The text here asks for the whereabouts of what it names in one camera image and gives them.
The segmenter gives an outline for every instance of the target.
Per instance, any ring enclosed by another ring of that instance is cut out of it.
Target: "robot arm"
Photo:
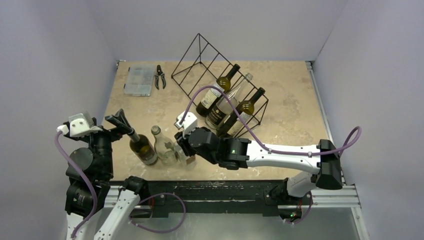
[[[183,115],[184,113],[177,117],[175,126],[182,130],[175,135],[175,139],[187,156],[199,155],[211,164],[218,164],[229,170],[271,166],[302,171],[294,177],[284,179],[281,185],[270,190],[272,199],[293,201],[301,199],[317,187],[328,190],[342,188],[339,154],[313,154],[334,150],[335,147],[329,140],[320,140],[318,145],[309,146],[267,144],[268,150],[265,150],[256,141],[247,138],[219,138],[209,129],[197,127],[197,118],[190,112],[180,124]],[[72,116],[68,122],[57,128],[65,137],[89,144],[88,148],[79,148],[69,156],[87,175],[95,187],[98,199],[95,214],[77,229],[80,240],[116,239],[116,234],[128,221],[129,214],[139,204],[140,199],[150,196],[147,181],[139,177],[129,177],[122,186],[117,204],[102,227],[95,232],[110,189],[109,180],[113,177],[111,143],[119,140],[123,134],[134,134],[122,110],[105,119],[116,128],[106,130],[102,126],[96,126],[95,118],[91,119],[87,113]],[[272,150],[302,152],[305,155],[278,154]],[[71,165],[66,175],[70,181],[65,206],[68,221],[67,239],[72,239],[71,233],[93,208],[93,196]]]
[[[188,113],[182,124],[180,114],[175,126],[182,131],[175,138],[187,156],[200,155],[212,164],[228,170],[271,166],[290,168],[302,172],[285,179],[283,189],[289,196],[301,198],[315,188],[338,190],[343,187],[340,156],[335,154],[313,155],[336,149],[329,140],[320,140],[318,145],[285,146],[266,144],[272,150],[303,152],[306,155],[273,153],[263,149],[256,141],[247,138],[219,138],[206,127],[197,127],[197,118]]]

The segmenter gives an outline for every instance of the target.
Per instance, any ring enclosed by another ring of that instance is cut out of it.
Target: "clear glass bottle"
[[[248,73],[246,76],[236,85],[233,89],[227,94],[227,97],[231,101],[231,103],[236,107],[240,98],[242,98],[241,94],[245,86],[252,81],[252,74]],[[223,96],[220,97],[220,100],[213,106],[212,110],[207,115],[205,122],[206,125],[210,129],[217,129],[220,123],[233,112],[233,108],[228,103],[227,99]]]
[[[151,133],[154,136],[154,151],[163,165],[171,166],[177,162],[177,154],[173,141],[165,136],[159,126],[152,126]]]
[[[174,143],[174,146],[177,153],[177,158],[181,162],[184,169],[187,171],[193,170],[197,164],[196,155],[186,156],[183,149],[180,147],[180,145],[178,145],[177,142]]]

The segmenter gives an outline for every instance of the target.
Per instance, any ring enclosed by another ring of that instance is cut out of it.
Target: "white wall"
[[[60,239],[69,182],[55,128],[102,117],[115,60],[84,0],[1,1],[0,23],[0,239]]]
[[[180,60],[197,33],[235,60],[315,60],[348,0],[90,0],[116,59]]]
[[[422,239],[424,1],[349,0],[314,70],[371,239]]]

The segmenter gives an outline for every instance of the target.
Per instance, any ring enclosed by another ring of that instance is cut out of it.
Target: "pliers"
[[[165,73],[162,71],[161,65],[157,65],[156,73],[154,74],[154,86],[159,90],[159,76],[162,79],[162,89],[167,86],[167,81],[165,80]]]

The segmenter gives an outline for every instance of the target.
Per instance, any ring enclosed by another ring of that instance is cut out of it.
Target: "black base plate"
[[[110,182],[115,186],[122,183]],[[184,201],[187,213],[262,214],[264,217],[279,216],[278,206],[299,204],[298,198],[267,197],[271,189],[281,185],[282,180],[148,181],[151,195],[173,193]],[[304,206],[309,205],[310,201],[306,196],[302,198]],[[165,195],[164,198],[154,198],[153,218],[166,218],[169,213],[182,212],[181,203],[175,197]]]

